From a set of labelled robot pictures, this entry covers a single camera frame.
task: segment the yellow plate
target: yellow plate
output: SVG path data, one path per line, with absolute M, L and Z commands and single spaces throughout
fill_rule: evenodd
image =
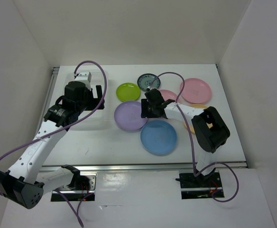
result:
M 120 101 L 135 101 L 139 99 L 140 89 L 136 84 L 127 82 L 116 89 L 116 96 Z
M 191 104 L 190 107 L 192 108 L 202 108 L 202 109 L 205 109 L 205 108 L 208 108 L 207 106 L 203 105 L 203 104 Z M 194 127 L 189 125 L 189 128 L 190 128 L 190 131 L 194 134 Z

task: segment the plate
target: plate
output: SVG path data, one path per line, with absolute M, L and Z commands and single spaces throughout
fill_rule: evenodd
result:
M 208 108 L 207 106 L 205 106 L 205 105 L 203 105 L 203 104 L 191 104 L 190 107 L 192 107 L 192 108 L 202 108 L 202 109 Z M 192 125 L 190 125 L 190 123 L 191 123 L 191 122 L 189 122 L 189 129 L 190 129 L 190 131 L 191 131 L 193 134 L 195 134 L 194 127 L 193 127 Z M 209 128 L 211 128 L 211 127 L 212 127 L 212 123 L 211 123 L 211 124 L 208 123 L 207 126 L 208 126 Z
M 123 83 L 116 89 L 116 96 L 120 101 L 135 101 L 140 96 L 140 89 L 136 84 Z
M 157 76 L 154 74 L 143 74 L 140 77 L 138 77 L 138 86 L 141 90 L 144 92 L 147 91 L 148 86 L 151 85 L 152 81 L 156 78 Z M 151 88 L 156 88 L 158 89 L 161 85 L 161 81 L 156 79 L 154 83 L 152 84 Z
M 164 101 L 168 99 L 176 100 L 177 95 L 174 92 L 166 89 L 161 89 L 160 92 Z
M 175 129 L 162 120 L 149 121 L 140 133 L 144 148 L 154 155 L 167 155 L 177 143 Z
M 147 118 L 141 118 L 141 104 L 138 101 L 121 103 L 114 111 L 117 126 L 126 131 L 135 131 L 147 123 Z
M 199 78 L 189 78 L 185 80 L 185 87 L 182 92 L 182 97 L 185 101 L 195 104 L 205 103 L 212 96 L 209 85 Z

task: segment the blue plate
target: blue plate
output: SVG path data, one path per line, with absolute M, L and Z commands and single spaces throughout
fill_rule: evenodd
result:
M 162 120 L 148 122 L 140 133 L 140 139 L 147 151 L 155 155 L 167 155 L 176 146 L 176 131 Z

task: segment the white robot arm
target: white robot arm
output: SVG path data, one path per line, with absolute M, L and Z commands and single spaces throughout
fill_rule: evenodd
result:
M 214 107 L 199 109 L 177 104 L 174 100 L 164 101 L 157 89 L 147 91 L 145 96 L 146 99 L 141 100 L 142 118 L 163 117 L 183 122 L 184 118 L 176 106 L 178 105 L 187 121 L 192 122 L 197 141 L 203 148 L 196 165 L 197 170 L 202 170 L 205 166 L 216 162 L 217 153 L 215 152 L 226 143 L 230 131 Z M 205 169 L 202 175 L 207 176 L 213 171 L 213 168 Z
M 93 97 L 90 86 L 91 74 L 85 72 L 65 86 L 65 93 L 48 109 L 35 139 L 39 141 L 27 147 L 21 157 L 6 171 L 0 171 L 0 192 L 8 199 L 31 209 L 37 205 L 43 194 L 68 185 L 78 187 L 81 183 L 89 184 L 80 171 L 70 165 L 63 165 L 54 172 L 41 174 L 39 170 L 58 141 L 69 129 L 53 135 L 51 132 L 62 129 L 78 120 L 85 110 L 93 110 L 102 97 L 102 87 L 96 86 L 97 98 Z

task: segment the black mount bracket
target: black mount bracket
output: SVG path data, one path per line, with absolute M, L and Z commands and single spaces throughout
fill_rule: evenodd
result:
M 204 109 L 204 112 L 194 116 L 191 122 L 196 139 L 206 152 L 214 153 L 230 136 L 228 127 L 214 107 Z
M 147 99 L 141 99 L 141 117 L 142 118 L 166 118 L 165 108 L 170 103 L 175 102 L 172 99 L 164 101 L 161 92 L 157 89 L 151 89 L 145 92 Z
M 65 93 L 60 96 L 55 105 L 48 109 L 44 116 L 45 121 L 50 120 L 56 126 L 67 126 L 78 120 L 83 111 L 92 111 L 102 98 L 102 86 L 96 86 L 97 98 L 93 97 L 85 83 L 72 81 L 65 86 Z M 104 109 L 104 102 L 98 109 Z
M 24 182 L 25 178 L 16 179 L 9 173 L 10 171 L 0 171 L 0 192 L 3 196 L 27 209 L 35 207 L 44 194 L 44 184 L 29 184 Z
M 77 168 L 71 165 L 63 165 L 62 168 L 68 169 L 71 173 L 74 174 L 71 180 L 71 183 L 67 185 L 68 188 L 70 189 L 80 188 L 82 183 L 85 183 L 85 185 L 89 187 L 89 184 L 90 184 L 89 178 L 86 176 L 81 176 L 81 172 Z

